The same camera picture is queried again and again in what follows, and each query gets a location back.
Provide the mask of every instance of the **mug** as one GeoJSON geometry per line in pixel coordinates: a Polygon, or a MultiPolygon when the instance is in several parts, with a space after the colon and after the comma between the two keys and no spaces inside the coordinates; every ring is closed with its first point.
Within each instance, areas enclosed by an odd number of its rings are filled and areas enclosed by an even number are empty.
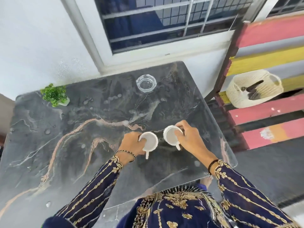
{"type": "Polygon", "coordinates": [[[179,130],[181,133],[183,133],[183,131],[177,126],[167,126],[164,129],[164,139],[167,143],[172,146],[176,146],[176,148],[180,150],[179,141],[177,140],[177,137],[174,134],[175,130],[179,130]]]}
{"type": "Polygon", "coordinates": [[[145,138],[147,141],[146,141],[146,144],[143,148],[143,151],[146,151],[146,159],[149,158],[149,152],[153,151],[156,149],[157,145],[158,145],[158,138],[157,136],[152,133],[152,132],[145,132],[145,133],[142,133],[140,136],[139,136],[139,141],[142,139],[142,138],[145,138]]]}

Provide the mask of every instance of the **person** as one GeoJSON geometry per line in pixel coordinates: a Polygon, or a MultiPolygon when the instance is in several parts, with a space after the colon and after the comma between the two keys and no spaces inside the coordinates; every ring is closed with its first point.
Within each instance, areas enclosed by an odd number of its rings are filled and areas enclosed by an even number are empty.
{"type": "MultiPolygon", "coordinates": [[[[118,223],[128,227],[300,227],[270,199],[230,165],[207,150],[198,130],[186,121],[176,126],[180,144],[193,154],[218,181],[223,201],[218,204],[206,190],[175,187],[138,199],[131,211],[118,223]]],[[[115,186],[121,169],[135,160],[145,140],[140,133],[124,135],[119,150],[104,164],[70,203],[45,220],[43,228],[89,228],[99,218],[115,186]]]]}

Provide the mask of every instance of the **basket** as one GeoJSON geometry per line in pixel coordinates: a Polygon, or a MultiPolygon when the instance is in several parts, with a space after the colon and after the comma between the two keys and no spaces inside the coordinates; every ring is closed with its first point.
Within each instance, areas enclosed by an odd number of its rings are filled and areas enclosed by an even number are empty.
{"type": "Polygon", "coordinates": [[[245,108],[266,102],[283,93],[283,91],[282,82],[278,76],[269,73],[267,70],[255,70],[234,76],[226,90],[226,95],[233,106],[245,108]],[[260,80],[264,80],[263,83],[256,87],[256,91],[260,94],[260,99],[250,100],[248,92],[241,91],[241,87],[247,88],[260,80]]]}

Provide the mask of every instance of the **bracelet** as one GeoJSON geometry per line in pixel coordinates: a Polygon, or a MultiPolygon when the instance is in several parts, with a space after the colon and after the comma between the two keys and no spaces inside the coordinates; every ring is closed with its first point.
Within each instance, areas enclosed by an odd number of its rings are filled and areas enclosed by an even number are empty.
{"type": "Polygon", "coordinates": [[[135,155],[134,155],[133,153],[131,153],[130,151],[127,151],[127,150],[123,150],[123,149],[116,151],[115,154],[114,154],[114,156],[115,156],[118,152],[127,152],[127,153],[133,155],[134,160],[133,160],[133,161],[130,161],[130,162],[134,162],[135,159],[136,159],[136,157],[135,157],[135,155]]]}
{"type": "Polygon", "coordinates": [[[210,165],[209,165],[209,167],[208,167],[208,173],[210,174],[210,175],[212,175],[211,173],[210,173],[210,168],[211,168],[211,166],[214,164],[214,163],[216,163],[218,161],[218,159],[215,159],[214,161],[212,161],[211,163],[210,163],[210,165]]]}

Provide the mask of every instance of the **person's left hand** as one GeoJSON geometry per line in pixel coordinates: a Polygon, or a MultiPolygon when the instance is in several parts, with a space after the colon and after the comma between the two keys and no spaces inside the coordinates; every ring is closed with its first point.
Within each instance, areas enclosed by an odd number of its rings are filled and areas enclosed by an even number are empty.
{"type": "MultiPolygon", "coordinates": [[[[140,135],[141,133],[134,131],[125,134],[118,150],[129,151],[135,156],[139,154],[145,154],[146,152],[142,149],[144,148],[147,140],[145,138],[142,138],[140,141],[138,141],[140,135]]],[[[116,156],[119,157],[119,160],[123,165],[126,165],[128,162],[134,160],[134,157],[127,152],[118,152],[116,156]]]]}

